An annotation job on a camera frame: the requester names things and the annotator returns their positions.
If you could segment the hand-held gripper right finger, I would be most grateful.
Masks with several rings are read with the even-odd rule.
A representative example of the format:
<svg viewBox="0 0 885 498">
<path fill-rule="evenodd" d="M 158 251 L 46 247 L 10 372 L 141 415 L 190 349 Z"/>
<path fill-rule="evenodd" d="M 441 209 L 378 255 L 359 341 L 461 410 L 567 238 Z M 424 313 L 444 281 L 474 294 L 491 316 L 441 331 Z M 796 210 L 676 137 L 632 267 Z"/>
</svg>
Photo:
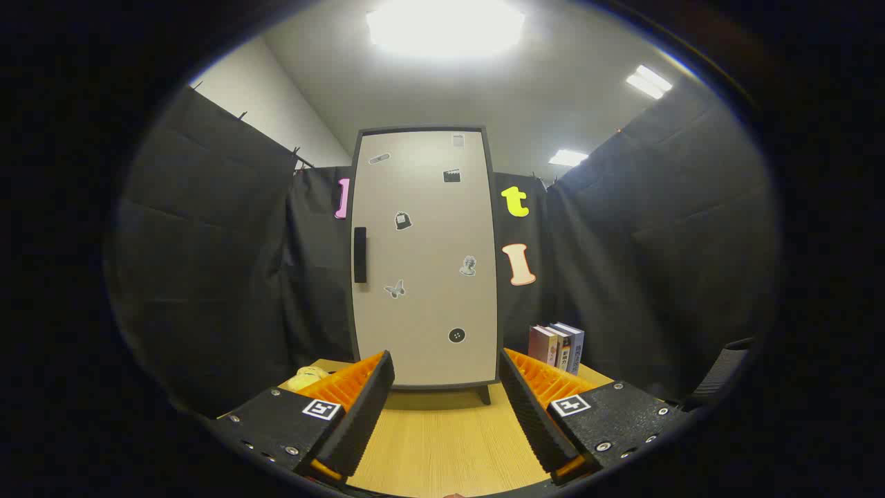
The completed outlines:
<svg viewBox="0 0 885 498">
<path fill-rule="evenodd" d="M 629 382 L 589 382 L 509 348 L 499 378 L 531 450 L 557 486 L 619 466 L 689 418 Z"/>
</svg>

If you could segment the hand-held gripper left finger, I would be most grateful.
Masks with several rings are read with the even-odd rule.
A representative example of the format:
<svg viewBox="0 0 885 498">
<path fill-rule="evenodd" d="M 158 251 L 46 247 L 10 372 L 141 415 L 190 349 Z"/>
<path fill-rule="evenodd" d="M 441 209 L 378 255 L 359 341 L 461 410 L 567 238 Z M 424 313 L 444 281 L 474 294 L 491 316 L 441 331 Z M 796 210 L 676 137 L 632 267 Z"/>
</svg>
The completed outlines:
<svg viewBox="0 0 885 498">
<path fill-rule="evenodd" d="M 275 472 L 344 485 L 360 466 L 395 378 L 383 350 L 297 390 L 270 387 L 211 421 L 211 433 Z"/>
</svg>

